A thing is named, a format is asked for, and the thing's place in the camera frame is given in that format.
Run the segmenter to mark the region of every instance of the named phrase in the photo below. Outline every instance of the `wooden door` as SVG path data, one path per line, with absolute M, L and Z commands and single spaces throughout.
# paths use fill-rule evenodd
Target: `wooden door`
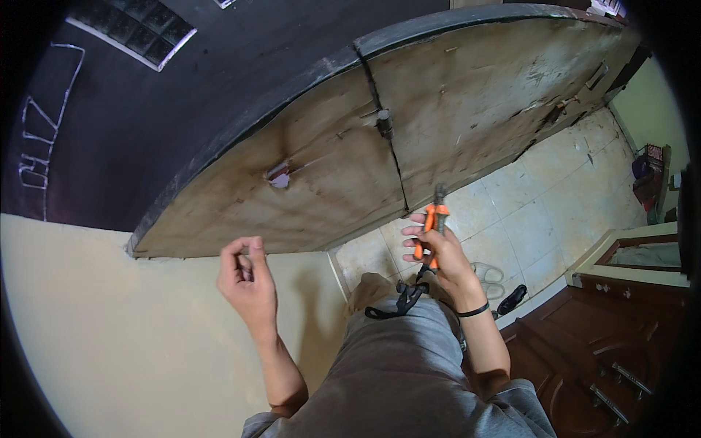
M 619 27 L 538 16 L 418 42 L 403 25 L 377 32 L 388 35 L 381 47 L 373 34 L 358 47 L 392 114 L 410 210 L 429 202 L 437 182 L 469 184 L 514 161 L 544 127 L 542 138 L 591 111 L 639 43 Z M 559 111 L 562 102 L 572 110 Z
M 637 41 L 595 15 L 511 4 L 428 15 L 353 44 L 219 133 L 211 143 L 226 146 L 179 173 L 129 253 L 212 256 L 242 235 L 262 235 L 269 252 L 340 245 L 422 207 L 437 182 L 452 191 L 512 162 L 556 103 L 592 76 L 604 88 L 618 71 L 597 73 L 602 60 L 619 53 L 622 67 Z
M 590 278 L 501 331 L 511 377 L 533 382 L 559 437 L 627 433 L 654 397 L 679 331 L 681 288 L 605 280 L 619 292 Z
M 267 252 L 315 251 L 404 214 L 359 59 L 345 49 L 323 61 L 302 76 L 311 83 L 274 91 L 287 98 L 282 108 L 135 231 L 132 255 L 212 256 L 244 235 L 261 235 Z

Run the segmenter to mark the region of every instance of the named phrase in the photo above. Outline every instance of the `pliers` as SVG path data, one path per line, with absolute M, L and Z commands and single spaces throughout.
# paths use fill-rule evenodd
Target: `pliers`
M 424 231 L 430 229 L 435 229 L 441 234 L 445 234 L 445 221 L 448 219 L 450 213 L 448 213 L 448 207 L 443 203 L 447 190 L 445 189 L 445 184 L 436 184 L 435 195 L 433 196 L 433 203 L 426 207 L 426 223 L 423 226 Z M 416 243 L 416 249 L 414 250 L 414 260 L 420 261 L 423 258 L 423 245 L 421 242 Z M 438 271 L 438 260 L 433 257 L 431 259 L 428 268 L 434 273 Z

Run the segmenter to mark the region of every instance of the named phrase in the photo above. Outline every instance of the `purple item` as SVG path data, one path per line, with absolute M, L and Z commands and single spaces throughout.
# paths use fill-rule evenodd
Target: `purple item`
M 641 179 L 648 173 L 650 173 L 650 166 L 648 164 L 648 156 L 647 155 L 641 155 L 635 160 L 633 160 L 633 164 L 631 165 L 633 169 L 633 176 L 635 179 Z

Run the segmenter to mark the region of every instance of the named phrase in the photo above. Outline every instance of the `window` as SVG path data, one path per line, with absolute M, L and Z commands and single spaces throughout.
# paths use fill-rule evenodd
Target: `window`
M 156 71 L 197 32 L 158 0 L 80 0 L 66 21 Z
M 220 8 L 226 9 L 226 7 L 232 4 L 234 1 L 236 0 L 215 0 L 215 3 L 218 4 Z

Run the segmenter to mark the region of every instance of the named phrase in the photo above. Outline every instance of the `person's right hand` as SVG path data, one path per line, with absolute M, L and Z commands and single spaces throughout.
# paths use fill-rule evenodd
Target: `person's right hand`
M 249 257 L 243 255 L 248 248 Z M 278 295 L 265 260 L 260 236 L 238 238 L 222 248 L 217 289 L 236 309 L 253 339 L 272 341 L 278 336 Z
M 445 235 L 442 235 L 436 230 L 423 231 L 423 224 L 426 222 L 426 215 L 414 213 L 409 217 L 412 221 L 422 225 L 408 226 L 402 229 L 403 235 L 415 235 L 415 238 L 404 241 L 405 247 L 415 247 L 418 241 L 428 243 L 431 255 L 423 256 L 423 259 L 417 261 L 413 254 L 405 254 L 405 261 L 413 261 L 429 264 L 433 257 L 438 260 L 438 280 L 441 286 L 451 295 L 457 306 L 472 307 L 473 302 L 479 302 L 477 307 L 480 307 L 483 302 L 484 292 L 479 283 L 479 279 L 470 266 L 468 258 L 463 252 L 460 241 L 453 231 L 445 227 Z M 458 312 L 474 310 L 472 308 L 464 310 L 457 309 Z

